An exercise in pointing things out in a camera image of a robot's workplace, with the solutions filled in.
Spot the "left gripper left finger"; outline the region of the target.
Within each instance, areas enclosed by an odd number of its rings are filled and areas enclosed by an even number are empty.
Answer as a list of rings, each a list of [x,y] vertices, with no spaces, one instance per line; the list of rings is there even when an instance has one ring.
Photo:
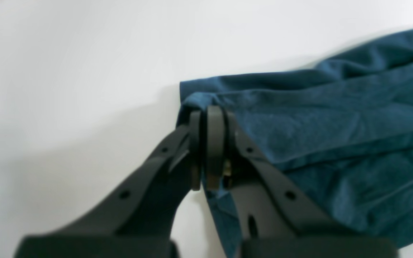
[[[201,112],[177,127],[103,201],[71,224],[25,237],[17,258],[178,258],[177,208],[201,185]]]

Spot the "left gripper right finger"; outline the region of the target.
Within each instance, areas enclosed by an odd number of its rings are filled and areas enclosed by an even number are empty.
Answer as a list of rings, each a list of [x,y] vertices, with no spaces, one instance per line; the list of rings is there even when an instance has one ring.
[[[328,216],[267,160],[218,106],[206,112],[206,188],[228,190],[239,217],[238,258],[395,258],[388,239],[369,237]]]

